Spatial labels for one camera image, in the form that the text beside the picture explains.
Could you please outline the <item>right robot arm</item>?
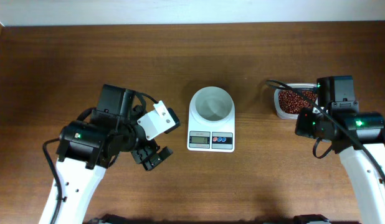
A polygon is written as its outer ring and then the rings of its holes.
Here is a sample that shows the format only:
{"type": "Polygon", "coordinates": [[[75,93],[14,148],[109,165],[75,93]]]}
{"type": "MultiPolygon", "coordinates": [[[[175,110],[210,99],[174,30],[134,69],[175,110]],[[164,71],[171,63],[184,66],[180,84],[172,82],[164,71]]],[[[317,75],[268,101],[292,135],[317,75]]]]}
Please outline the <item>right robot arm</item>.
{"type": "Polygon", "coordinates": [[[361,112],[351,76],[316,81],[317,102],[302,109],[295,133],[328,141],[348,174],[363,223],[385,223],[385,119],[361,112]]]}

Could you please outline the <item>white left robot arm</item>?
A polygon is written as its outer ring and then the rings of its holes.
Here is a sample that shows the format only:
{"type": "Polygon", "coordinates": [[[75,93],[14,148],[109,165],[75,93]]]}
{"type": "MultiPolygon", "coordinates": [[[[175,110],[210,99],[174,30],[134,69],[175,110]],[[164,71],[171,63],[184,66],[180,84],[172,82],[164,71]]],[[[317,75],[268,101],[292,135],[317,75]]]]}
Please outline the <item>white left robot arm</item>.
{"type": "Polygon", "coordinates": [[[96,107],[83,111],[58,138],[43,143],[54,180],[40,223],[82,223],[96,188],[121,152],[129,152],[146,171],[173,153],[154,139],[178,128],[179,118],[162,101],[147,111],[145,100],[150,98],[104,85],[96,107]]]}

